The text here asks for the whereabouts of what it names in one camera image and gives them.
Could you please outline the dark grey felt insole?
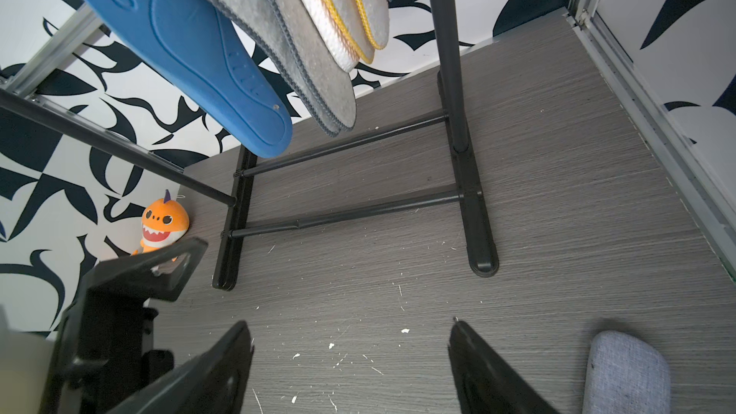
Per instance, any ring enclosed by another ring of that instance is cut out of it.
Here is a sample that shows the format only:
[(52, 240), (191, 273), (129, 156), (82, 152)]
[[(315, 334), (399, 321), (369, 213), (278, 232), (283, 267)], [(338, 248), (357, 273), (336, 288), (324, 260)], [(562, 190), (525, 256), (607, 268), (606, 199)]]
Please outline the dark grey felt insole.
[(331, 55), (301, 0), (208, 0), (271, 59), (329, 136), (356, 124), (349, 74)]

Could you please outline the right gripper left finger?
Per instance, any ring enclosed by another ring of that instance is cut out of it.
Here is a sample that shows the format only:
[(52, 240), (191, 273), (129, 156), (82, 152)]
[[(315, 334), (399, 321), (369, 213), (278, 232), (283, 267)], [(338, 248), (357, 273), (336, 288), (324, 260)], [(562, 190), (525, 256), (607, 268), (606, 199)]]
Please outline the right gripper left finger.
[(113, 413), (239, 413), (254, 348), (247, 324), (236, 322), (207, 352), (112, 408)]

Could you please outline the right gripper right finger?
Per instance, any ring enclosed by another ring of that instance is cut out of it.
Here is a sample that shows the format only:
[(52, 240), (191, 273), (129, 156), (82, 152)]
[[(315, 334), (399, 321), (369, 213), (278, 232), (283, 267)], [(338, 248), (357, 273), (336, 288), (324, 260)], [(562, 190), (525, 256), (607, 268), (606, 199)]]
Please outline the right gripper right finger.
[(544, 400), (467, 322), (456, 318), (448, 358), (463, 413), (554, 413)]

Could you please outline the blue foam insole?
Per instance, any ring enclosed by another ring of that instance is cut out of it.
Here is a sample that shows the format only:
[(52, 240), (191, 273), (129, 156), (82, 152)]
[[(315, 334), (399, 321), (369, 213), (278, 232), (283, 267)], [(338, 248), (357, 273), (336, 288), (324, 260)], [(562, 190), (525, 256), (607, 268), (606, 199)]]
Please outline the blue foam insole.
[(291, 143), (285, 104), (207, 0), (84, 0), (149, 66), (195, 101), (251, 153)]

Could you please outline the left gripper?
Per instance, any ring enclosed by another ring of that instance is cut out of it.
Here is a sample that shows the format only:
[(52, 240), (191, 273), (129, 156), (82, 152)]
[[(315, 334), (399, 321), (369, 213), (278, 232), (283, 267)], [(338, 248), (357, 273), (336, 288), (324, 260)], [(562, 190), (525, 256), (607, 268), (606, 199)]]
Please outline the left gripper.
[(145, 300), (176, 302), (207, 248), (190, 238), (89, 270), (62, 315), (38, 411), (109, 413), (172, 371), (174, 354), (153, 348), (158, 312)]

